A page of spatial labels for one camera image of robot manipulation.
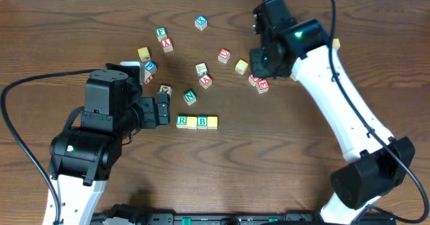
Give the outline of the green R block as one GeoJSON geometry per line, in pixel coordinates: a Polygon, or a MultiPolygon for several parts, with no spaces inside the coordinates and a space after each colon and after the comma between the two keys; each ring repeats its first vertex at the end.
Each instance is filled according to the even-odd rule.
{"type": "Polygon", "coordinates": [[[177,116],[176,126],[177,128],[187,129],[187,116],[177,116]]]}

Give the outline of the yellow block with O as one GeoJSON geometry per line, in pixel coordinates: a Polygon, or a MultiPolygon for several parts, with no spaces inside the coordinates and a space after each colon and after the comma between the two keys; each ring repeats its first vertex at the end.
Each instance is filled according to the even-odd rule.
{"type": "Polygon", "coordinates": [[[195,116],[187,116],[186,126],[187,126],[187,129],[192,129],[192,130],[197,129],[198,118],[195,116]]]}

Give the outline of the green B block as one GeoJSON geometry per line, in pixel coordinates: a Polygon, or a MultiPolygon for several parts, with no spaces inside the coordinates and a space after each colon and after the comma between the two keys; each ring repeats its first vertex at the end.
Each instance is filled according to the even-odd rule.
{"type": "Polygon", "coordinates": [[[197,129],[207,129],[208,128],[208,117],[198,116],[197,117],[197,129]]]}

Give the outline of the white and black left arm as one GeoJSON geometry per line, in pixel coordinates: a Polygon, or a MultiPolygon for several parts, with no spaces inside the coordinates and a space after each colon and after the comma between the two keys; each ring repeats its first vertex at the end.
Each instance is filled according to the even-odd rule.
{"type": "Polygon", "coordinates": [[[50,145],[50,181],[44,224],[90,224],[124,139],[170,122],[170,97],[143,97],[148,75],[141,62],[91,71],[85,105],[71,112],[50,145]]]}

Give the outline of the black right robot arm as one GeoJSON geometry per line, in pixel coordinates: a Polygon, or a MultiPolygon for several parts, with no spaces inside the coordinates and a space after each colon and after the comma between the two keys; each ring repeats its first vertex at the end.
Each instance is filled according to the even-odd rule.
{"type": "Polygon", "coordinates": [[[332,173],[334,194],[321,209],[326,223],[352,224],[403,182],[415,148],[396,139],[372,113],[347,76],[329,35],[316,19],[297,22],[284,0],[253,10],[261,47],[250,51],[253,76],[285,77],[311,95],[334,132],[347,166],[332,173]]]}

